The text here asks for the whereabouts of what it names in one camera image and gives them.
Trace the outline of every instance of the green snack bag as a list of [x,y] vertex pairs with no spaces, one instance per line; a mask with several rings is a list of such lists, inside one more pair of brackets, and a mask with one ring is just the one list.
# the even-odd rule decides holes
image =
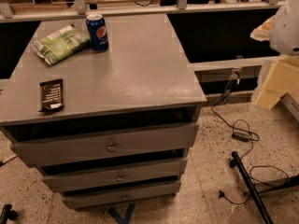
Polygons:
[[90,44],[90,38],[72,25],[34,41],[33,48],[46,63],[54,65]]

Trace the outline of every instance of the pepsi logo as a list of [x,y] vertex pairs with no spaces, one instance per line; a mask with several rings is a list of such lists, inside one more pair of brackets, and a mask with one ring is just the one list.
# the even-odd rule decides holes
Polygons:
[[100,28],[96,31],[96,36],[97,36],[100,40],[104,40],[104,39],[106,39],[106,27],[105,27],[105,26],[100,27]]

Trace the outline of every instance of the power cord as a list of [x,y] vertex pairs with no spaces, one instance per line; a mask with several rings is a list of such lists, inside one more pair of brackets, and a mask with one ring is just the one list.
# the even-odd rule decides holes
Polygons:
[[[225,95],[224,97],[222,97],[216,104],[214,104],[214,105],[211,107],[211,110],[212,110],[213,113],[214,113],[217,117],[219,117],[219,118],[220,118],[220,119],[221,119],[221,120],[222,120],[228,127],[232,128],[232,130],[233,130],[232,137],[233,137],[234,139],[239,140],[239,141],[242,141],[242,142],[249,142],[249,141],[251,142],[251,147],[250,147],[250,149],[249,149],[247,152],[245,152],[245,153],[241,156],[240,159],[242,160],[246,155],[248,155],[248,154],[253,150],[254,142],[259,141],[259,140],[260,140],[260,136],[259,136],[257,133],[251,132],[251,131],[250,131],[250,126],[249,126],[249,124],[248,124],[246,121],[244,121],[243,119],[238,119],[238,120],[236,120],[236,121],[234,122],[233,125],[231,125],[231,124],[229,124],[229,123],[228,123],[228,122],[227,122],[227,121],[226,121],[226,120],[225,120],[219,113],[217,113],[217,112],[215,111],[214,107],[216,107],[218,104],[220,104],[222,101],[224,101],[224,100],[225,100],[228,96],[230,96],[231,94],[232,94],[232,92],[230,91],[227,95]],[[248,127],[248,129],[245,130],[245,129],[241,129],[241,128],[237,128],[237,127],[235,127],[235,125],[236,125],[239,121],[245,122],[246,125],[247,125],[247,127]],[[255,177],[253,177],[253,175],[252,175],[252,171],[253,171],[254,169],[256,169],[256,168],[274,168],[274,169],[277,169],[277,170],[279,170],[281,173],[283,173],[283,174],[286,176],[285,181],[284,181],[284,183],[281,184],[281,185],[273,185],[273,184],[270,184],[269,182],[263,182],[263,181],[261,181],[261,180],[255,178]],[[277,167],[275,167],[275,166],[272,166],[272,165],[253,166],[253,167],[250,169],[250,171],[249,171],[249,176],[250,176],[250,178],[253,180],[254,185],[255,185],[255,182],[259,182],[259,183],[262,183],[262,184],[264,184],[264,185],[266,185],[266,186],[268,186],[268,187],[271,187],[271,188],[277,188],[277,189],[279,189],[279,188],[285,186],[285,185],[287,184],[287,182],[288,182],[288,179],[289,179],[289,176],[288,176],[288,174],[287,174],[285,171],[283,171],[283,170],[281,170],[281,169],[279,169],[279,168],[277,168]],[[232,200],[230,200],[229,198],[227,198],[227,197],[225,196],[225,193],[224,193],[222,190],[220,190],[220,193],[219,193],[219,198],[224,198],[224,199],[227,200],[229,203],[232,203],[232,204],[238,204],[238,205],[240,205],[240,204],[245,204],[245,203],[250,199],[250,197],[251,197],[251,195],[249,195],[249,197],[248,197],[244,202],[237,203],[237,202],[233,202]]]
[[[254,169],[256,169],[256,168],[273,168],[273,169],[279,170],[279,171],[280,171],[281,173],[283,173],[286,177],[284,178],[284,182],[283,182],[282,184],[279,184],[279,185],[270,184],[269,182],[263,182],[263,181],[261,181],[261,180],[255,178],[255,177],[253,177],[253,175],[252,175],[252,171],[253,171]],[[285,171],[283,171],[283,170],[281,170],[280,168],[277,168],[277,167],[275,167],[275,166],[272,166],[272,165],[253,166],[253,167],[250,169],[250,171],[249,171],[249,176],[250,176],[250,178],[253,180],[253,182],[255,182],[255,181],[256,181],[256,182],[259,182],[259,183],[264,184],[264,185],[267,186],[267,187],[274,188],[274,189],[279,189],[279,188],[284,187],[284,186],[288,183],[288,180],[289,180],[289,176],[288,176],[288,174],[287,174]]]
[[150,1],[148,4],[146,4],[146,5],[143,5],[143,4],[139,4],[139,3],[137,3],[137,2],[134,2],[135,4],[137,4],[137,5],[139,5],[139,6],[142,6],[142,7],[147,7],[147,6],[149,6],[149,5],[151,5],[152,3],[153,3],[153,0],[152,1]]
[[226,199],[229,203],[231,203],[231,204],[235,204],[235,205],[242,205],[242,204],[245,204],[246,202],[249,201],[250,197],[251,197],[251,195],[249,195],[249,197],[248,197],[244,202],[242,202],[242,203],[236,203],[236,202],[233,202],[233,201],[231,201],[230,199],[228,199],[228,198],[225,196],[225,193],[224,193],[223,191],[221,191],[221,190],[219,191],[219,198],[224,198],[224,199]]
[[248,136],[249,136],[249,141],[254,141],[254,142],[257,142],[260,140],[260,136],[257,134],[257,133],[254,133],[254,132],[251,132],[250,129],[248,130],[244,130],[244,129],[240,129],[240,128],[236,128],[235,127],[235,124],[240,121],[240,120],[243,120],[243,119],[238,119],[237,121],[235,121],[235,123],[233,125],[229,124],[220,114],[218,114],[216,112],[216,110],[214,109],[214,107],[216,107],[218,104],[220,104],[222,101],[224,101],[228,96],[230,96],[232,94],[232,92],[230,91],[227,95],[225,95],[224,97],[222,97],[216,104],[214,104],[212,107],[211,107],[211,110],[213,111],[213,113],[218,116],[228,127],[232,128],[233,130],[233,134],[234,134],[234,131],[240,131],[240,132],[243,132],[243,133],[247,133]]

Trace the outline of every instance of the power adapter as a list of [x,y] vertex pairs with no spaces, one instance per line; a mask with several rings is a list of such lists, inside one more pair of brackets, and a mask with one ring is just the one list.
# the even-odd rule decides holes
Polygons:
[[248,142],[249,141],[249,134],[248,133],[233,132],[232,137],[234,139],[242,141],[242,142]]

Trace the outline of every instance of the desk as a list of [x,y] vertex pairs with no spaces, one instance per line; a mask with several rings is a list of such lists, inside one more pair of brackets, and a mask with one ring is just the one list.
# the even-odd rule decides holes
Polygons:
[[[41,38],[85,20],[42,22]],[[174,194],[206,100],[165,15],[107,19],[110,48],[47,67],[31,43],[0,97],[1,131],[74,209]],[[42,81],[64,80],[64,110],[39,113]]]

